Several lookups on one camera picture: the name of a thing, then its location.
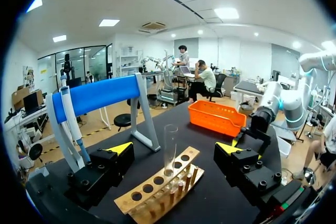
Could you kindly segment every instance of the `orange basket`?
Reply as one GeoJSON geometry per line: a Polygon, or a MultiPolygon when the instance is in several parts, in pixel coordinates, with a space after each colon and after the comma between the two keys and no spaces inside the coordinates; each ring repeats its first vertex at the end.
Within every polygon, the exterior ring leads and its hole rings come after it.
{"type": "Polygon", "coordinates": [[[235,108],[208,102],[197,101],[189,107],[190,122],[198,126],[229,136],[237,136],[240,128],[246,126],[246,115],[235,108]]]}

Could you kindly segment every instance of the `test tube rack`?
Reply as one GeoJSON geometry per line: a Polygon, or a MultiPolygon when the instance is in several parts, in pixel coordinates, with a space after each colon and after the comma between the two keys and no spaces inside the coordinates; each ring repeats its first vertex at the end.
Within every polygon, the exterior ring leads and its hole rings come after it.
{"type": "Polygon", "coordinates": [[[204,170],[191,164],[199,154],[188,147],[175,158],[174,175],[165,176],[164,168],[115,199],[115,204],[136,223],[155,223],[183,199],[203,176],[204,170]]]}

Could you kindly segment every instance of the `glass cylinder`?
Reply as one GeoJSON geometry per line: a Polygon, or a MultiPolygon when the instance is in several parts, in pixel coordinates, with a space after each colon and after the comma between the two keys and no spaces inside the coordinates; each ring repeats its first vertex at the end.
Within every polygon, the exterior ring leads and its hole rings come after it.
{"type": "Polygon", "coordinates": [[[168,124],[164,127],[164,175],[174,176],[174,163],[176,155],[176,140],[179,128],[168,124]]]}

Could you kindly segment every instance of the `monitor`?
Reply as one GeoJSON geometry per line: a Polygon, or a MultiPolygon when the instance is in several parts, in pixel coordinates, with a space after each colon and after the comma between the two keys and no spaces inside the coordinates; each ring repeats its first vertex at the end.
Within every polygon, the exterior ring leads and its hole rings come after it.
{"type": "Polygon", "coordinates": [[[34,92],[23,98],[26,114],[38,108],[37,92],[34,92]]]}
{"type": "Polygon", "coordinates": [[[187,66],[180,66],[180,70],[182,71],[183,74],[190,73],[190,70],[187,66]]]}
{"type": "Polygon", "coordinates": [[[67,86],[69,86],[69,88],[74,88],[74,87],[78,87],[82,85],[82,79],[81,77],[78,78],[74,78],[72,80],[68,80],[67,81],[67,86]]]}

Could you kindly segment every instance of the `wooden floor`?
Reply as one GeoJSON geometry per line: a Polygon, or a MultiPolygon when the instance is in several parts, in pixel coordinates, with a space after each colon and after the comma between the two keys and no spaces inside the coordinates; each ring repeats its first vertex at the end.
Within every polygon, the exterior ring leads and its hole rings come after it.
{"type": "MultiPolygon", "coordinates": [[[[155,93],[155,84],[153,84],[149,88],[149,93],[155,93]]],[[[199,100],[206,100],[202,96],[198,96],[199,100]]],[[[223,97],[223,98],[214,98],[214,101],[216,101],[219,104],[224,104],[227,106],[235,106],[235,101],[231,100],[228,97],[223,97]]],[[[157,107],[156,109],[151,109],[151,115],[152,117],[157,116],[161,113],[164,113],[166,110],[171,109],[172,106],[170,105],[167,109],[162,109],[161,107],[157,107]]],[[[107,107],[107,113],[109,116],[110,124],[113,124],[113,119],[120,114],[123,113],[130,113],[130,107],[127,105],[126,101],[119,102],[113,105],[110,105],[107,107]]],[[[104,123],[100,119],[100,113],[99,110],[92,111],[88,113],[87,115],[81,116],[83,120],[83,126],[80,128],[82,135],[85,136],[89,133],[95,132],[103,127],[105,127],[104,123]]],[[[282,112],[278,113],[278,116],[276,120],[283,120],[285,118],[284,114],[282,112]]],[[[138,122],[143,122],[144,117],[141,112],[141,109],[139,110],[139,115],[138,115],[138,122]]],[[[309,131],[310,127],[306,126],[305,131],[309,131]]],[[[91,134],[89,136],[85,136],[83,138],[84,145],[90,146],[96,143],[99,143],[102,140],[107,139],[108,137],[111,137],[115,134],[118,133],[118,128],[114,125],[111,126],[111,130],[105,129],[102,131],[99,131],[97,133],[91,134]]],[[[49,122],[46,125],[46,128],[43,132],[43,137],[48,136],[52,134],[51,126],[49,122]]],[[[288,158],[281,158],[281,164],[282,168],[286,168],[290,170],[291,172],[297,172],[298,170],[302,169],[303,164],[305,162],[305,157],[306,153],[309,147],[309,144],[311,143],[311,139],[307,138],[304,134],[302,134],[301,139],[304,140],[302,143],[301,141],[297,141],[294,145],[292,145],[291,152],[288,158]]],[[[45,143],[43,147],[43,151],[46,152],[52,148],[55,148],[58,146],[58,143],[55,140],[52,143],[45,143]]],[[[63,154],[59,148],[49,151],[41,156],[41,159],[43,160],[43,163],[41,163],[39,160],[35,161],[35,166],[36,167],[41,167],[43,166],[46,162],[56,162],[60,159],[63,158],[63,154]]],[[[315,169],[318,166],[318,162],[313,160],[310,164],[310,168],[315,169]]],[[[331,172],[324,173],[323,172],[323,166],[320,166],[319,169],[316,172],[317,175],[317,182],[314,184],[314,188],[319,188],[321,185],[323,185],[325,182],[329,181],[329,179],[332,176],[331,172]]],[[[291,180],[291,174],[290,172],[283,170],[282,171],[282,176],[286,176],[288,182],[291,180]]]]}

